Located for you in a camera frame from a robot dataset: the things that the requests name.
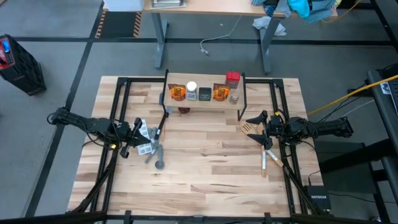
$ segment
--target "white cable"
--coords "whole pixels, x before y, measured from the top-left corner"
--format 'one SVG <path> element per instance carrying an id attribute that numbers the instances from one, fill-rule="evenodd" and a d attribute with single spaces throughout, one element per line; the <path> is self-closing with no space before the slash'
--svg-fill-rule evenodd
<path id="1" fill-rule="evenodd" d="M 242 16 L 239 16 L 239 19 L 236 21 L 235 26 L 232 28 L 232 30 L 231 30 L 231 32 L 229 32 L 229 34 L 223 35 L 223 36 L 221 36 L 221 37 L 215 37 L 215 38 L 210 38 L 210 39 L 204 39 L 204 40 L 202 40 L 202 41 L 200 42 L 200 51 L 201 51 L 202 53 L 205 53 L 205 54 L 208 56 L 208 55 L 209 55 L 209 52 L 203 48 L 202 44 L 203 44 L 204 42 L 206 42 L 206 41 L 217 40 L 217 39 L 221 39 L 221 38 L 224 38 L 224 37 L 229 37 L 229 35 L 231 35 L 232 32 L 234 32 L 235 27 L 236 27 L 236 25 L 238 24 L 238 22 L 241 20 L 241 18 L 242 18 Z"/>
<path id="2" fill-rule="evenodd" d="M 342 117 L 345 117 L 345 116 L 349 115 L 350 113 L 354 112 L 355 110 L 357 110 L 357 109 L 359 109 L 359 108 L 361 108 L 361 107 L 363 107 L 363 106 L 365 106 L 365 105 L 368 105 L 368 104 L 372 103 L 373 101 L 374 101 L 374 100 L 371 100 L 371 101 L 369 101 L 369 102 L 366 102 L 366 103 L 362 104 L 361 106 L 355 107 L 354 109 L 352 109 L 352 110 L 350 110 L 349 112 L 347 112 L 346 114 L 344 114 Z"/>

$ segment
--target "red container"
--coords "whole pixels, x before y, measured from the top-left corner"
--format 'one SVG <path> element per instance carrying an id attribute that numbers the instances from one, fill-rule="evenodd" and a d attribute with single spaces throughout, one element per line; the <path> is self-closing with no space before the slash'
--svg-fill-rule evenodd
<path id="1" fill-rule="evenodd" d="M 239 72 L 227 72 L 225 85 L 228 85 L 231 89 L 236 89 L 238 87 L 240 79 L 241 74 Z"/>

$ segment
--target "black crate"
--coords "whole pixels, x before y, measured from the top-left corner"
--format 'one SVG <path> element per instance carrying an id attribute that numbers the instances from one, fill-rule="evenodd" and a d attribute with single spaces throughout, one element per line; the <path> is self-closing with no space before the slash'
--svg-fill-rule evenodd
<path id="1" fill-rule="evenodd" d="M 9 66 L 0 68 L 0 75 L 29 96 L 46 90 L 42 69 L 33 56 L 10 35 L 0 36 L 0 50 L 4 52 L 3 41 L 8 41 Z"/>

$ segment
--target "red lid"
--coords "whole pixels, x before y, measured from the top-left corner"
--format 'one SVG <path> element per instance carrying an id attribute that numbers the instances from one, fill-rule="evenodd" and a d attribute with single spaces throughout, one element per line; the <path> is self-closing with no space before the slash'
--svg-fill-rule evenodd
<path id="1" fill-rule="evenodd" d="M 239 72 L 227 72 L 226 79 L 239 81 L 241 79 L 241 74 L 239 74 Z"/>

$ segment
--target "yellow cable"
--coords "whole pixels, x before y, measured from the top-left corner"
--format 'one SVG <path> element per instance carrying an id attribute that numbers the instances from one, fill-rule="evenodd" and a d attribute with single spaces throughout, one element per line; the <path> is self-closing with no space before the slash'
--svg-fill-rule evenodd
<path id="1" fill-rule="evenodd" d="M 346 98 L 348 98 L 348 97 L 350 97 L 350 96 L 352 96 L 352 95 L 354 95 L 354 94 L 356 94 L 356 93 L 359 93 L 359 92 L 361 92 L 361 91 L 363 91 L 363 90 L 367 90 L 368 88 L 374 87 L 374 86 L 376 86 L 376 85 L 378 85 L 378 84 L 380 84 L 380 83 L 384 83 L 384 82 L 388 82 L 388 81 L 394 80 L 394 79 L 396 79 L 396 78 L 398 78 L 398 75 L 394 75 L 393 77 L 386 78 L 385 80 L 381 80 L 381 81 L 378 81 L 378 82 L 376 82 L 376 83 L 372 83 L 372 84 L 370 84 L 370 85 L 367 85 L 367 86 L 364 86 L 364 87 L 362 87 L 362 88 L 359 88 L 359 89 L 357 89 L 357 90 L 351 92 L 350 94 L 347 94 L 347 95 L 345 95 L 345 96 L 343 96 L 343 97 L 341 97 L 341 98 L 339 98 L 339 99 L 337 99 L 337 100 L 335 100 L 335 101 L 329 103 L 328 105 L 322 106 L 321 108 L 316 109 L 315 111 L 309 112 L 308 115 L 315 114 L 315 113 L 317 113 L 318 111 L 321 111 L 321 110 L 323 110 L 323 109 L 325 109 L 325 108 L 328 108 L 329 106 L 335 105 L 336 103 L 340 102 L 341 100 L 346 99 Z"/>
<path id="2" fill-rule="evenodd" d="M 354 7 L 355 7 L 357 4 L 359 4 L 361 1 L 362 1 L 362 0 L 358 0 L 358 1 L 353 5 L 353 7 L 351 7 L 351 9 L 348 9 L 346 12 L 343 13 L 343 15 L 337 17 L 336 19 L 332 19 L 332 20 L 330 20 L 330 21 L 324 21 L 324 20 L 322 20 L 322 22 L 323 22 L 323 23 L 335 22 L 336 20 L 342 18 L 343 16 L 345 16 L 345 14 L 347 14 L 347 13 L 349 13 L 351 10 L 353 10 Z"/>

